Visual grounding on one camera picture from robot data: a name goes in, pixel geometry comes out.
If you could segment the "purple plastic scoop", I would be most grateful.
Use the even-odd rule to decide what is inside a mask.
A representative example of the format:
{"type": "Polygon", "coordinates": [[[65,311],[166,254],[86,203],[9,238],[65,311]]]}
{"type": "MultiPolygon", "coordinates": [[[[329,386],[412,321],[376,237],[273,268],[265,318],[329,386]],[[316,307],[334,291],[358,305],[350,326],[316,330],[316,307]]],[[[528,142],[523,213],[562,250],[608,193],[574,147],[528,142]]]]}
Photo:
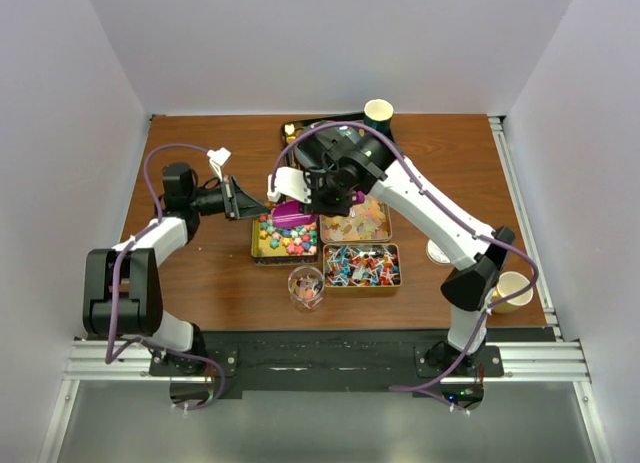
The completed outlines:
{"type": "Polygon", "coordinates": [[[364,201],[365,194],[357,191],[338,203],[328,204],[320,202],[319,215],[304,215],[299,212],[300,202],[292,200],[277,204],[271,213],[271,219],[276,227],[293,228],[314,223],[319,216],[348,216],[353,206],[359,205],[364,201]]]}

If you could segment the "gold tin of star candies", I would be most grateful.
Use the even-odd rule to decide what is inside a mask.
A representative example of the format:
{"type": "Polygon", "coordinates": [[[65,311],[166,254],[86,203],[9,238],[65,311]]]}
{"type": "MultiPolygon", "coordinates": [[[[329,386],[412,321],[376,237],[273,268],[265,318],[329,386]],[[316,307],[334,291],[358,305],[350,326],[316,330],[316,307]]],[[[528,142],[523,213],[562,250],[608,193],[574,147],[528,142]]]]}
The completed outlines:
{"type": "Polygon", "coordinates": [[[319,251],[318,220],[292,228],[275,225],[270,215],[252,222],[250,255],[257,265],[312,264],[319,251]]]}

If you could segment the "clear glass jar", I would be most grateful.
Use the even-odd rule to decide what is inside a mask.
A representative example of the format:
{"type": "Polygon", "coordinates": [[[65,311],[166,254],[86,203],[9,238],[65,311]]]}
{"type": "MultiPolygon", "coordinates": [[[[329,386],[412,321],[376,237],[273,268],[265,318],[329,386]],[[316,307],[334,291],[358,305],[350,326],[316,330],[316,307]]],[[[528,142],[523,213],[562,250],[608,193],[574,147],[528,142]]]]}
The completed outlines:
{"type": "Polygon", "coordinates": [[[323,273],[311,265],[301,265],[292,270],[287,280],[291,304],[300,312],[311,313],[320,308],[325,296],[323,273]]]}

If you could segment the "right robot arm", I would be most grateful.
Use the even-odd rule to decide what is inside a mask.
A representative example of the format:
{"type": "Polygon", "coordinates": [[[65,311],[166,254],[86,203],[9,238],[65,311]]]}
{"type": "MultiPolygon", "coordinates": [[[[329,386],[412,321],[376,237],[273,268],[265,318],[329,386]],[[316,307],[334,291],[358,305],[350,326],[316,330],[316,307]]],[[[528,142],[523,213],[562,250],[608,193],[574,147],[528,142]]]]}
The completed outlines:
{"type": "Polygon", "coordinates": [[[451,306],[445,362],[459,376],[481,363],[490,293],[497,283],[513,232],[474,218],[435,188],[387,133],[354,121],[308,127],[283,150],[294,167],[279,166],[269,197],[287,196],[304,215],[349,215],[370,195],[388,205],[434,241],[453,268],[441,285],[451,306]]]}

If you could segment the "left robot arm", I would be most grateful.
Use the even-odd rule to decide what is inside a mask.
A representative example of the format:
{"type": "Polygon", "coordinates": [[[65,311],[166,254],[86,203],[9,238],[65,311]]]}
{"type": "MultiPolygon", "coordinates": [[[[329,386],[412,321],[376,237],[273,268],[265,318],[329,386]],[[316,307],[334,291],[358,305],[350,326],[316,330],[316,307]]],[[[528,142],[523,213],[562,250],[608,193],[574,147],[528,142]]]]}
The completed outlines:
{"type": "Polygon", "coordinates": [[[139,342],[161,362],[196,375],[210,365],[201,331],[165,310],[159,268],[193,240],[203,217],[222,214],[237,221],[270,210],[232,176],[216,177],[213,186],[199,184],[194,169],[184,162],[164,168],[162,185],[156,214],[143,230],[111,248],[88,253],[83,324],[88,334],[106,340],[106,363],[139,342]]]}

